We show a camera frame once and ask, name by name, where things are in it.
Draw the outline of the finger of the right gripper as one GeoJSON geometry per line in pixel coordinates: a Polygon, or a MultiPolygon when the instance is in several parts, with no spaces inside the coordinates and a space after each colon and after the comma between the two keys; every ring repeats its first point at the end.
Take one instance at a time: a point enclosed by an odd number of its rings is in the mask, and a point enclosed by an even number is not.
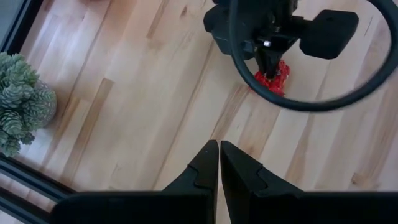
{"type": "Polygon", "coordinates": [[[255,52],[255,59],[261,74],[266,78],[272,78],[271,74],[268,73],[270,71],[270,65],[265,51],[257,49],[255,52]]]}
{"type": "Polygon", "coordinates": [[[271,55],[271,78],[275,78],[278,74],[279,62],[282,60],[282,56],[285,51],[272,51],[271,55]]]}

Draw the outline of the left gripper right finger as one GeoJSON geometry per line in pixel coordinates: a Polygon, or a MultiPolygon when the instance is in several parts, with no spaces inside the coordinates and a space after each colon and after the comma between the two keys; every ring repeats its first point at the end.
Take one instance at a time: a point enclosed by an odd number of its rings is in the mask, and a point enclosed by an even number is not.
{"type": "Polygon", "coordinates": [[[306,192],[229,141],[220,160],[231,223],[397,224],[397,192],[306,192]]]}

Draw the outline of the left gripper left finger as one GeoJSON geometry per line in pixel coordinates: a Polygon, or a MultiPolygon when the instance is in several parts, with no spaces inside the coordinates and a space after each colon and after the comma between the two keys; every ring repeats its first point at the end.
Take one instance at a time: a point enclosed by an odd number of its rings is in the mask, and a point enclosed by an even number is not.
{"type": "Polygon", "coordinates": [[[208,141],[160,191],[81,192],[50,212],[51,223],[197,223],[216,221],[219,148],[208,141]]]}

